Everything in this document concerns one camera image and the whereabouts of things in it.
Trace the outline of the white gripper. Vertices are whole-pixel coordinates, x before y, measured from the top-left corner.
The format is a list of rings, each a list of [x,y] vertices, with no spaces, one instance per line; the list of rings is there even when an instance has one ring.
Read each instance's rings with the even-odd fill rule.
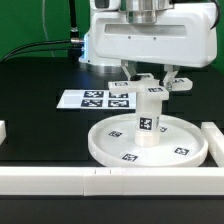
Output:
[[[171,91],[179,66],[204,67],[215,59],[214,22],[213,9],[166,10],[154,24],[130,24],[121,12],[96,13],[91,21],[88,51],[99,58],[122,60],[129,81],[137,75],[132,61],[167,64],[162,84]]]

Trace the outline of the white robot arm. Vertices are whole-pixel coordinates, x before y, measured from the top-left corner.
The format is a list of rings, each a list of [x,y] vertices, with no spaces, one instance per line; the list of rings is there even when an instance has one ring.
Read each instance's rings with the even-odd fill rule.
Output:
[[[218,0],[89,0],[90,28],[79,62],[105,73],[122,69],[129,80],[140,80],[136,62],[161,64],[160,82],[169,91],[192,88],[179,78],[181,66],[201,68],[217,56]]]

